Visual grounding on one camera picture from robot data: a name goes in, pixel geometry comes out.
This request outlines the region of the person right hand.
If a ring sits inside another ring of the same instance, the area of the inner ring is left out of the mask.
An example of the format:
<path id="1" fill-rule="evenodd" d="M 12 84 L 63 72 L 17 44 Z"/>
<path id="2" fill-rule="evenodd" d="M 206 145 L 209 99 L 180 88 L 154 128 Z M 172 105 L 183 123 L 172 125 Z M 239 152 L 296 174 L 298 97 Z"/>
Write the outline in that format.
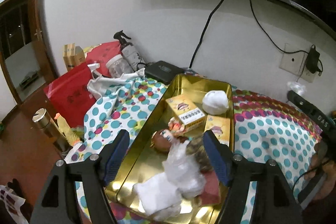
<path id="1" fill-rule="evenodd" d="M 322 142 L 317 143 L 314 146 L 315 154 L 311 157 L 311 162 L 308 170 L 314 169 L 315 167 L 319 166 L 319 155 L 320 155 L 320 148 L 321 148 Z M 326 180 L 324 181 L 323 185 L 321 186 L 319 192 L 314 196 L 313 201 L 322 200 L 325 197 L 327 197 L 335 186 L 335 162 L 332 160 L 329 160 L 328 158 L 324 158 L 322 160 L 323 165 L 322 169 L 324 173 L 326 174 Z"/>

